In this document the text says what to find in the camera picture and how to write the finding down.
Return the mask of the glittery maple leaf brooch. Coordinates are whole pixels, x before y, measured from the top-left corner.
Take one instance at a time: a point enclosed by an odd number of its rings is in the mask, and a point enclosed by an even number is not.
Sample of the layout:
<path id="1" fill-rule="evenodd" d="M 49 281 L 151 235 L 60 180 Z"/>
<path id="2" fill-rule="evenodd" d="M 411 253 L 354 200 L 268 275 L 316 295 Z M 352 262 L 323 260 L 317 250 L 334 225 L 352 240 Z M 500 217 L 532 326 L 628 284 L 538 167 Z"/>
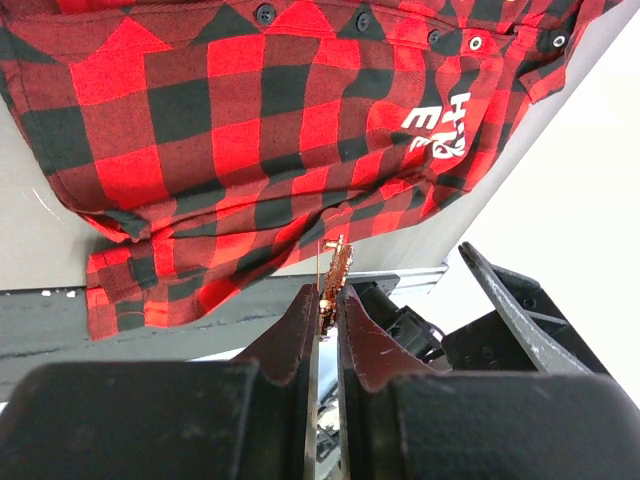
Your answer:
<path id="1" fill-rule="evenodd" d="M 319 332 L 320 339 L 328 336 L 335 324 L 337 297 L 346 284 L 347 276 L 353 262 L 353 247 L 345 241 L 345 235 L 339 234 L 333 240 L 326 240 L 324 250 L 331 250 L 332 257 L 329 269 L 324 275 L 323 290 L 319 298 Z"/>

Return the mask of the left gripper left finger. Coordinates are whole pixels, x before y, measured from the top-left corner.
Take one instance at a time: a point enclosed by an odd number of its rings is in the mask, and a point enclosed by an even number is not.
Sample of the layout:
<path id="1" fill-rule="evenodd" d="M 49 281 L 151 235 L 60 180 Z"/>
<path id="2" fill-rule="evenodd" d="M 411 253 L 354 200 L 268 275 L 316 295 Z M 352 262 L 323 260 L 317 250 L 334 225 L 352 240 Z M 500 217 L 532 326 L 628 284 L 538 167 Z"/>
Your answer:
<path id="1" fill-rule="evenodd" d="M 311 479 L 319 293 L 229 361 L 56 363 L 1 415 L 5 479 Z"/>

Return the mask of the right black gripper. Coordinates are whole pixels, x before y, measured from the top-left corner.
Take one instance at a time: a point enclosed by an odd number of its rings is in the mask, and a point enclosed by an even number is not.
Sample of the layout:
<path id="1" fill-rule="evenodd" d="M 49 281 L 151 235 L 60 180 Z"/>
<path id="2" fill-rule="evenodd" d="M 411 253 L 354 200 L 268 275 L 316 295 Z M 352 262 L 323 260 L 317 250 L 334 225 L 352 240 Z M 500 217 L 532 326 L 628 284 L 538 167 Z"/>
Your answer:
<path id="1" fill-rule="evenodd" d="M 471 243 L 458 250 L 495 309 L 449 334 L 412 308 L 397 306 L 377 283 L 353 285 L 371 320 L 400 347 L 444 370 L 608 373 L 538 282 L 499 279 Z"/>

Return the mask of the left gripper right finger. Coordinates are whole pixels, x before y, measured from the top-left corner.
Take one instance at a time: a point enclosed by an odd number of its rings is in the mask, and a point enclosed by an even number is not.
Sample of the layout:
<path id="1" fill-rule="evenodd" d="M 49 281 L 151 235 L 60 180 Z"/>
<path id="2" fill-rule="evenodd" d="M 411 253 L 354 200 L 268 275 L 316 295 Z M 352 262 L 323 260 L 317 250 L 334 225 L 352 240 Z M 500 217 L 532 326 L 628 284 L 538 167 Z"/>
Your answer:
<path id="1" fill-rule="evenodd" d="M 635 479 L 639 411 L 611 378 L 439 373 L 346 287 L 337 300 L 348 479 Z"/>

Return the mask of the red black plaid shirt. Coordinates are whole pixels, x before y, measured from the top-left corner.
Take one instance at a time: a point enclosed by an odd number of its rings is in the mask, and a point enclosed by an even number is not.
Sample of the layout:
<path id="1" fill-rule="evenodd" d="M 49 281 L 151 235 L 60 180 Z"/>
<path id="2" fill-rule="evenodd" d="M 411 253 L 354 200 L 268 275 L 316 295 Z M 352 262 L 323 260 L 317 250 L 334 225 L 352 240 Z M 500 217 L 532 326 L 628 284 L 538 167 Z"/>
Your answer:
<path id="1" fill-rule="evenodd" d="M 561 91 L 610 1 L 5 1 L 1 94 L 113 242 L 88 334 L 191 323 L 323 240 L 421 223 Z"/>

